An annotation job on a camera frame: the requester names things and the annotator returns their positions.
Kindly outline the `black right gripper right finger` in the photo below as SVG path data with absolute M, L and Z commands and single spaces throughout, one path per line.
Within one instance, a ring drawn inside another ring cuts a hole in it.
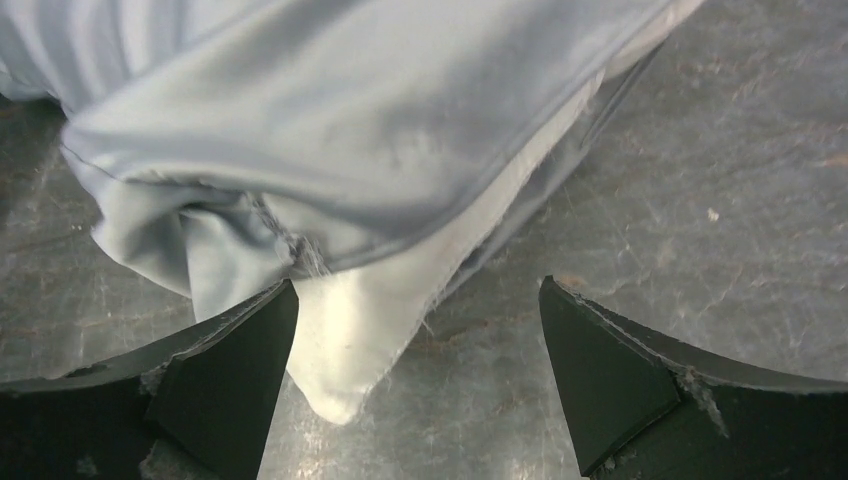
M 843 479 L 847 386 L 732 360 L 636 323 L 552 277 L 539 311 L 589 479 Z

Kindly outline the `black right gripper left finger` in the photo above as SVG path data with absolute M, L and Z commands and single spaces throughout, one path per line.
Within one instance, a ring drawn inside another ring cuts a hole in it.
M 290 282 L 63 376 L 1 387 L 5 479 L 253 479 L 299 309 Z

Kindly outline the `white pillow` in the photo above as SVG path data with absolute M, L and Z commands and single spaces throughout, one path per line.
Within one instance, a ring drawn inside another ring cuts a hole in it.
M 322 418 L 351 422 L 428 312 L 541 208 L 587 155 L 669 34 L 698 8 L 671 1 L 605 61 L 454 220 L 373 264 L 299 280 L 289 375 Z

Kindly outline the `grey pillowcase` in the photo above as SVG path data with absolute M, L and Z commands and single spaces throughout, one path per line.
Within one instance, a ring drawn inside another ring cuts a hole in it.
M 1 92 L 50 98 L 116 262 L 214 316 L 371 264 L 494 196 L 694 1 L 5 1 Z

